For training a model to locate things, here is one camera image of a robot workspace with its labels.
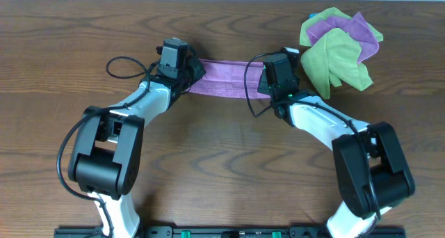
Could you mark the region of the purple microfiber cloth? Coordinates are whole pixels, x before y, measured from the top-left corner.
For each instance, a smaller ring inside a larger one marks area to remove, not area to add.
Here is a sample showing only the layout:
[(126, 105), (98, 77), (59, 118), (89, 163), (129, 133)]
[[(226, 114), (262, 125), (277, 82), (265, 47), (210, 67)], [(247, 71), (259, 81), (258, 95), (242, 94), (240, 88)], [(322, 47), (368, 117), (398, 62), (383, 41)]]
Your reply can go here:
[[(191, 86), (190, 92), (214, 97), (245, 99), (244, 72), (248, 64), (243, 61), (215, 61), (200, 59), (206, 74)], [(264, 65), (252, 62), (248, 68), (246, 84), (250, 99), (266, 99), (269, 95), (257, 92)]]

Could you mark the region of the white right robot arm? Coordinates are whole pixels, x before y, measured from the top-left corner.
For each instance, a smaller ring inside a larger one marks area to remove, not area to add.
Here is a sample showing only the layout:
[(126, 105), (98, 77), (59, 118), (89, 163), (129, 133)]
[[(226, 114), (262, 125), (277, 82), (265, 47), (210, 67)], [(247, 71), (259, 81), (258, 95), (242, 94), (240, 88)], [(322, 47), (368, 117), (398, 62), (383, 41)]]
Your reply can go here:
[(283, 48), (262, 54), (258, 93), (270, 96), (277, 118), (306, 131), (334, 156), (342, 202), (325, 225), (329, 237), (371, 235), (382, 215), (415, 192), (414, 178), (394, 128), (369, 124), (326, 104), (299, 88), (295, 75), (299, 51)]

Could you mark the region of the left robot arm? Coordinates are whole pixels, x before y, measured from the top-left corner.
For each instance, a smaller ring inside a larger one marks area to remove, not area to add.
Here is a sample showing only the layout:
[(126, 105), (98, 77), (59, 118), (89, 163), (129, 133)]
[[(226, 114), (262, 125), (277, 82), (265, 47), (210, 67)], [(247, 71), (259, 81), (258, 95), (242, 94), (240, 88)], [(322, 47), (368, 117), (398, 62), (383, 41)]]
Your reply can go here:
[(138, 88), (121, 102), (89, 106), (64, 138), (75, 136), (67, 174), (81, 190), (72, 195), (95, 202), (103, 224), (58, 228), (55, 237), (137, 237), (140, 217), (131, 189), (140, 166), (144, 128), (205, 75), (195, 50), (177, 38), (157, 47), (160, 59), (143, 69)]

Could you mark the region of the green cloth back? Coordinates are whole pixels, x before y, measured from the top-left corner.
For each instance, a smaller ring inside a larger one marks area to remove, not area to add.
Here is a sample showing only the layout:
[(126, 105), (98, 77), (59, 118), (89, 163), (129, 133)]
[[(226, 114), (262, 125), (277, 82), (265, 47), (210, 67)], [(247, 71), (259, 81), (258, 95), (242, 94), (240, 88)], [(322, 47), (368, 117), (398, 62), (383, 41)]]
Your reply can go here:
[[(341, 17), (351, 18), (351, 16), (341, 12), (338, 8), (335, 8), (335, 7), (331, 7), (331, 8), (328, 8), (328, 9), (322, 11), (322, 12), (319, 12), (317, 14), (317, 16), (312, 17), (302, 23), (301, 30), (300, 30), (300, 45), (307, 46), (307, 47), (312, 46), (311, 43), (309, 42), (309, 38), (307, 36), (306, 30), (309, 28), (309, 26), (314, 25), (316, 22), (319, 22), (322, 19), (326, 19), (328, 15), (339, 15)], [(378, 40), (380, 40), (380, 42), (382, 42), (383, 34), (381, 32), (379, 32), (377, 29), (375, 29), (372, 25), (369, 24), (369, 26), (371, 27), (371, 30), (374, 32), (374, 34), (378, 37)]]

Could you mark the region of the green cloth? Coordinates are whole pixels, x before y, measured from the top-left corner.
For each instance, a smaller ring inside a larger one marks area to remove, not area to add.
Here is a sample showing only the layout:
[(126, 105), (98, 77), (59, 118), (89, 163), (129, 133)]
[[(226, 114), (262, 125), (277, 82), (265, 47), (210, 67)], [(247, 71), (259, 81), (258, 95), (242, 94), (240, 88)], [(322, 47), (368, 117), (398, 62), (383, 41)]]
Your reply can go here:
[[(322, 11), (322, 12), (319, 12), (317, 14), (317, 16), (312, 17), (302, 23), (301, 30), (300, 30), (300, 45), (307, 46), (307, 47), (312, 46), (311, 43), (309, 42), (309, 38), (307, 36), (306, 30), (309, 28), (309, 26), (314, 25), (316, 22), (319, 22), (322, 19), (326, 19), (328, 15), (339, 15), (341, 17), (351, 18), (351, 16), (341, 12), (338, 8), (335, 8), (335, 7), (331, 7), (331, 8), (328, 8), (328, 9)], [(372, 25), (369, 24), (369, 26), (371, 27), (371, 30), (374, 32), (374, 34), (378, 37), (378, 40), (380, 40), (380, 42), (382, 42), (383, 34), (381, 32), (379, 32), (377, 29), (375, 29)]]
[(358, 61), (362, 48), (345, 31), (335, 28), (301, 56), (300, 62), (319, 95), (330, 98), (330, 88), (346, 82), (363, 91), (372, 83), (365, 64)]

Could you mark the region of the green cloth front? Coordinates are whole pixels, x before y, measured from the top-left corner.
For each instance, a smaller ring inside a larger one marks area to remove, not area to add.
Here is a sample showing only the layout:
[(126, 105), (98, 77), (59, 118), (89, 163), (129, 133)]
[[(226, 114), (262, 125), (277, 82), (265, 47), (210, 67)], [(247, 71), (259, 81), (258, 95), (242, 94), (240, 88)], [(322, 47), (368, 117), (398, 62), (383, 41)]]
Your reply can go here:
[(346, 82), (363, 91), (372, 83), (365, 64), (358, 61), (362, 48), (345, 31), (335, 28), (301, 56), (300, 62), (319, 95), (330, 98), (330, 88)]

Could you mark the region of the purple cloth in pile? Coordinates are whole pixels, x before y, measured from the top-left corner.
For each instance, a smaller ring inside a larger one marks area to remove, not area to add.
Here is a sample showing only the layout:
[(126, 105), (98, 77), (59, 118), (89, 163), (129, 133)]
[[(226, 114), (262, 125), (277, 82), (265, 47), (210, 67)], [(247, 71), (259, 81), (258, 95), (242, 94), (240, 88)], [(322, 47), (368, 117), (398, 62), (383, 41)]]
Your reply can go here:
[(380, 40), (371, 30), (371, 27), (361, 13), (357, 13), (351, 18), (341, 17), (339, 15), (328, 15), (326, 19), (322, 19), (314, 25), (309, 26), (306, 33), (309, 42), (311, 45), (314, 45), (322, 36), (336, 28), (347, 33), (360, 45), (361, 52), (357, 59), (358, 63), (365, 61), (378, 52)]

